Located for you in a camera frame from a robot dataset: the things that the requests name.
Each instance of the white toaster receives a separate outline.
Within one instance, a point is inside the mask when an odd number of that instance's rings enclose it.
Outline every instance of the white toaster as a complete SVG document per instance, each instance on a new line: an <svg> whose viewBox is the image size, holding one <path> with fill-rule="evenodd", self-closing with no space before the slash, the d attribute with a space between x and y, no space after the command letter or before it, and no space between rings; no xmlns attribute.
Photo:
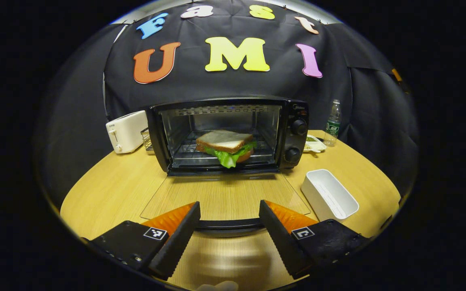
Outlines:
<svg viewBox="0 0 466 291"><path fill-rule="evenodd" d="M127 114L106 124L109 139L117 154L131 153L141 144L141 131L148 127L144 110Z"/></svg>

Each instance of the bottle label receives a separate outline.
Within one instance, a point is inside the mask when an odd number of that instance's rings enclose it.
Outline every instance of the bottle label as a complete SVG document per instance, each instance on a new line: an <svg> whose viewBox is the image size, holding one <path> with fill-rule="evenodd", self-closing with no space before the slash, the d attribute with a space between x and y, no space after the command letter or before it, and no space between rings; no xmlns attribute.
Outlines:
<svg viewBox="0 0 466 291"><path fill-rule="evenodd" d="M326 128L326 132L332 136L337 136L338 132L339 132L339 126L341 124L339 122L335 122L335 121L327 121L327 128Z"/></svg>

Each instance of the orange letter u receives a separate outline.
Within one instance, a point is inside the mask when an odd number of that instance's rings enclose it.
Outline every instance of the orange letter u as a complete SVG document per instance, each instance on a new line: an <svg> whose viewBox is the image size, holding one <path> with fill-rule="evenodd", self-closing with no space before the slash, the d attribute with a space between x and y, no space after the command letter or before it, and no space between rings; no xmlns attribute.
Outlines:
<svg viewBox="0 0 466 291"><path fill-rule="evenodd" d="M159 48L164 52L163 54L163 64L161 68L155 72L150 72L148 70L148 61L150 61L150 56L154 53L154 49L142 51L134 56L136 61L134 64L134 79L140 84L152 83L159 81L166 77L172 71L174 67L174 57L176 55L176 47L180 46L180 42L171 42L170 44L165 44Z"/></svg>

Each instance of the foam letter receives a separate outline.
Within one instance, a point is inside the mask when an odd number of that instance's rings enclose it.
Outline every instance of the foam letter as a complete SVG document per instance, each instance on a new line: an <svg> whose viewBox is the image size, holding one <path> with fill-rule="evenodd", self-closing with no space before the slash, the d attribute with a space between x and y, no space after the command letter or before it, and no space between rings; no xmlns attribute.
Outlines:
<svg viewBox="0 0 466 291"><path fill-rule="evenodd" d="M159 81L166 77L172 71L174 67L174 57L176 55L176 47L180 46L180 42L171 42L165 44L159 48L163 51L163 64L161 68L155 72L148 70L148 61L150 61L150 55L154 53L154 49L142 51L134 56L136 61L134 64L134 79L140 84L152 83Z"/></svg>
<svg viewBox="0 0 466 291"><path fill-rule="evenodd" d="M305 28L307 31L309 31L309 32L311 32L313 34L320 34L319 31L312 28L314 23L312 23L312 22L308 21L307 19L305 19L305 17L295 16L294 18L299 20L299 22L301 23L301 26L303 26L303 28Z"/></svg>
<svg viewBox="0 0 466 291"><path fill-rule="evenodd" d="M163 28L163 23L165 22L165 19L163 17L166 17L167 15L168 13L161 13L153 19L148 20L148 22L145 22L144 24L138 26L136 30L141 30L141 32L143 33L141 39L146 39L150 35L153 35L156 32L160 31L161 28Z"/></svg>
<svg viewBox="0 0 466 291"><path fill-rule="evenodd" d="M248 71L267 72L270 69L264 58L263 39L248 37L238 48L229 39L220 36L210 37L206 43L210 44L210 63L205 66L208 72L224 71L227 68L222 62L222 56L235 70L240 67L244 57L247 59L244 69Z"/></svg>
<svg viewBox="0 0 466 291"><path fill-rule="evenodd" d="M265 6L260 6L260 5L251 5L249 6L249 14L253 15L254 17L257 18L263 18L263 19L274 19L274 14L271 13L272 9L269 7Z"/></svg>
<svg viewBox="0 0 466 291"><path fill-rule="evenodd" d="M305 63L303 74L311 77L321 78L323 74L318 69L318 63L316 63L316 57L314 56L316 49L305 44L296 44L296 46L301 50L301 55L303 55L303 62Z"/></svg>
<svg viewBox="0 0 466 291"><path fill-rule="evenodd" d="M208 6L208 5L190 7L186 10L185 13L181 14L181 18L192 18L195 16L199 16L199 17L210 16L213 14L213 12L211 12L212 9L213 9L213 6Z"/></svg>

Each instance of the sandwich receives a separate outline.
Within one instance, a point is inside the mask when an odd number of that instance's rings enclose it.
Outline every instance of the sandwich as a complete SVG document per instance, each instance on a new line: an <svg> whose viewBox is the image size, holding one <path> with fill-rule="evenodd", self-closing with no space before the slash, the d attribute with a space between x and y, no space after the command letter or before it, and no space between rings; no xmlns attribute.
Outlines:
<svg viewBox="0 0 466 291"><path fill-rule="evenodd" d="M237 166L237 162L247 160L256 145L253 135L222 129L204 134L196 143L197 151L217 157L220 164L228 169Z"/></svg>

